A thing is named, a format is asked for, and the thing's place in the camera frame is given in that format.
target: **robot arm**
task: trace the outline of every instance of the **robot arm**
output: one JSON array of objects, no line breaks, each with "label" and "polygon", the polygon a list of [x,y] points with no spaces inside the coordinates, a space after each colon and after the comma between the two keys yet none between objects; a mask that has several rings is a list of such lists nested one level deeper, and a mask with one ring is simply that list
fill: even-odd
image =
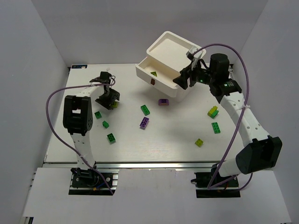
[{"label": "robot arm", "polygon": [[[243,107],[243,118],[239,127],[244,149],[236,158],[226,160],[219,169],[218,179],[215,183],[225,180],[226,176],[238,175],[240,173],[249,174],[262,169],[274,167],[278,159],[282,142],[279,137],[271,137],[269,133],[259,124],[252,111],[244,105],[244,95],[238,83],[229,78],[229,60],[224,54],[211,55],[210,67],[201,68],[204,62],[200,57],[200,52],[192,53],[190,49],[187,57],[192,61],[186,68],[180,71],[180,76],[173,80],[174,83],[183,89],[193,87],[197,82],[207,84],[210,92],[216,97],[218,103],[229,113],[236,125]],[[217,164],[212,167],[212,174],[215,172]]]},{"label": "robot arm", "polygon": [[[101,72],[100,77],[91,80],[91,83],[111,84],[112,75],[108,72]],[[64,99],[63,125],[73,139],[75,149],[81,156],[77,155],[77,169],[86,177],[94,178],[93,172],[82,161],[82,157],[89,165],[96,168],[93,158],[89,131],[93,126],[92,102],[96,101],[105,108],[111,110],[111,104],[120,99],[119,92],[111,89],[108,85],[90,86],[83,89],[76,96],[66,96]]]}]

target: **toy block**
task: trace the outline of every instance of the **toy block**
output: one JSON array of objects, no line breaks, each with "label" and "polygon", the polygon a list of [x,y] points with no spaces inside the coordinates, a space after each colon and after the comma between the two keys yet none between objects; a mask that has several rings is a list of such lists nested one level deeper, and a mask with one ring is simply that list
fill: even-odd
[{"label": "toy block", "polygon": [[150,111],[148,110],[148,108],[146,107],[146,105],[143,105],[140,107],[142,112],[144,113],[145,116],[150,114]]},{"label": "toy block", "polygon": [[195,144],[196,144],[198,147],[201,147],[203,143],[204,143],[204,142],[203,142],[201,139],[197,139],[197,141],[195,142]]},{"label": "toy block", "polygon": [[158,104],[159,104],[160,106],[163,106],[163,105],[169,105],[169,100],[168,100],[168,99],[159,99]]},{"label": "toy block", "polygon": [[109,140],[110,143],[114,143],[115,142],[115,137],[113,136],[112,133],[108,134],[107,137],[108,137],[108,140]]},{"label": "toy block", "polygon": [[103,125],[104,128],[108,128],[109,127],[109,124],[106,121],[103,121],[102,125]]},{"label": "toy block", "polygon": [[152,71],[151,74],[157,77],[157,73],[155,71]]},{"label": "toy block", "polygon": [[219,112],[218,110],[214,111],[214,113],[212,113],[210,117],[214,119],[214,117],[218,114],[218,112]]},{"label": "toy block", "polygon": [[113,108],[116,108],[118,106],[118,102],[114,101],[112,104],[111,104],[111,107]]},{"label": "toy block", "polygon": [[209,110],[209,112],[207,113],[208,116],[210,117],[216,110],[218,109],[217,106],[213,106],[211,110]]},{"label": "toy block", "polygon": [[102,115],[101,115],[101,113],[98,111],[98,112],[96,112],[96,113],[94,113],[94,115],[95,115],[95,117],[97,118],[97,119],[100,119],[101,117],[102,117]]},{"label": "toy block", "polygon": [[220,128],[219,128],[217,122],[212,123],[212,127],[213,127],[213,130],[214,130],[214,133],[215,133],[215,134],[219,134],[219,133],[220,133]]},{"label": "toy block", "polygon": [[140,128],[144,130],[146,128],[146,126],[148,125],[149,120],[150,119],[144,117],[142,122],[140,123]]}]

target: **green lego brick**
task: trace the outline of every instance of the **green lego brick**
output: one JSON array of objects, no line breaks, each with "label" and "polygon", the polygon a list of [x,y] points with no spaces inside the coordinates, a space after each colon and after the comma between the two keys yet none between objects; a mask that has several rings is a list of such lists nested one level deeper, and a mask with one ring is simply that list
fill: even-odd
[{"label": "green lego brick", "polygon": [[157,73],[155,71],[152,71],[151,74],[157,77]]},{"label": "green lego brick", "polygon": [[203,142],[201,139],[197,139],[197,141],[195,142],[195,144],[196,144],[198,147],[201,147],[203,143],[204,143],[204,142]]},{"label": "green lego brick", "polygon": [[216,110],[214,113],[212,113],[212,115],[210,116],[211,118],[214,118],[217,114],[218,114],[218,110]]},{"label": "green lego brick", "polygon": [[106,121],[103,121],[102,125],[103,125],[104,128],[108,128],[109,127],[109,124]]},{"label": "green lego brick", "polygon": [[112,106],[113,108],[116,108],[116,107],[118,106],[118,102],[114,101],[114,103],[112,103],[111,106]]},{"label": "green lego brick", "polygon": [[112,133],[108,134],[107,137],[108,137],[108,140],[109,140],[110,143],[114,143],[115,142],[115,137],[113,136]]},{"label": "green lego brick", "polygon": [[148,110],[148,108],[146,107],[146,105],[143,105],[140,107],[142,112],[144,113],[145,116],[150,114],[150,111]]},{"label": "green lego brick", "polygon": [[96,113],[94,113],[94,115],[95,115],[95,117],[97,118],[97,119],[100,119],[101,117],[102,117],[102,115],[101,115],[101,113],[98,111],[98,112],[96,112]]},{"label": "green lego brick", "polygon": [[217,122],[212,123],[212,127],[213,127],[213,129],[214,129],[214,133],[215,133],[215,134],[219,134],[219,133],[220,133],[220,128],[219,128]]}]

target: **white container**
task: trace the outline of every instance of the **white container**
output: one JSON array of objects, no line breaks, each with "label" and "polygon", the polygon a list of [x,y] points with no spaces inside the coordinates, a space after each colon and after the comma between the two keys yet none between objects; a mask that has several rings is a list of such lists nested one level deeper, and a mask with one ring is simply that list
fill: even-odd
[{"label": "white container", "polygon": [[172,32],[164,32],[147,49],[148,56],[136,65],[137,76],[176,101],[182,101],[192,88],[184,90],[172,80],[191,63],[186,53],[192,46],[200,48]]}]

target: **white table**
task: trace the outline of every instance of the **white table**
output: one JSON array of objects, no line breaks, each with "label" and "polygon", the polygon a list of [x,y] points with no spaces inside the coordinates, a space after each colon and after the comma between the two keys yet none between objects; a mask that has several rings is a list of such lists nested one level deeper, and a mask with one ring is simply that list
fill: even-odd
[{"label": "white table", "polygon": [[[192,170],[121,170],[114,196],[68,195],[69,168],[39,168],[23,216],[33,224],[280,224],[290,222],[272,171],[241,198],[196,198]],[[240,175],[242,186],[248,175]]]},{"label": "white table", "polygon": [[[235,125],[212,96],[208,86],[196,84],[189,95],[181,103],[177,103],[139,79],[134,64],[97,64],[88,65],[86,69],[71,69],[67,86],[89,84],[92,78],[98,77],[100,72],[107,68],[116,76],[113,89],[117,90],[121,97],[118,108],[112,111],[93,102],[93,112],[100,111],[103,116],[99,120],[93,116],[90,133],[93,156],[97,162],[185,162],[221,159]],[[64,97],[79,92],[80,89],[67,90]],[[168,98],[170,105],[159,106],[160,98]],[[142,105],[146,105],[150,110],[149,124],[145,130],[139,128],[144,117],[140,109]],[[207,112],[214,105],[219,107],[219,114],[215,119],[211,119]],[[63,102],[55,130],[72,145],[62,119]],[[107,130],[102,127],[104,120],[110,125]],[[212,122],[218,122],[220,134],[214,134]],[[114,144],[107,140],[107,134],[110,133],[116,138]],[[200,148],[194,144],[198,138],[204,141]],[[227,158],[235,157],[242,149],[241,137],[237,135]],[[77,162],[77,158],[74,152],[52,135],[45,162]]]}]

